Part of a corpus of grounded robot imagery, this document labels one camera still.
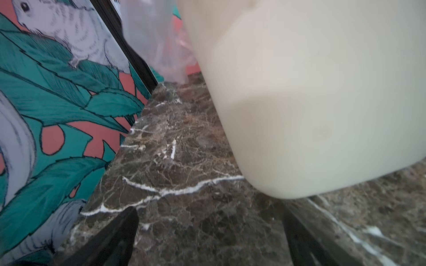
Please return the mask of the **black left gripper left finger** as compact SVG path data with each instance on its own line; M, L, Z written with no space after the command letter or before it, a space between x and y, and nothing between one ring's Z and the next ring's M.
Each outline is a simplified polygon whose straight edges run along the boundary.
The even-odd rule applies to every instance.
M128 207L96 234L75 235L56 255L58 266L127 266L132 257L139 216Z

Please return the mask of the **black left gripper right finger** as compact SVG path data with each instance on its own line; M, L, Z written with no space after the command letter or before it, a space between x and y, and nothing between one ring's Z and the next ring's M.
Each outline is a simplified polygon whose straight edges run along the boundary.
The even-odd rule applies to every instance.
M341 248L292 206L282 207L284 226L295 266L360 266L362 263Z

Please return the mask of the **cream trash bin with bag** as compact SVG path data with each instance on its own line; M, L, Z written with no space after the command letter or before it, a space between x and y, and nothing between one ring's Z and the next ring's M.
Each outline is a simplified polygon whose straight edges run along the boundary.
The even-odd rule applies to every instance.
M426 156L424 1L121 1L167 81L190 48L240 171L302 198Z

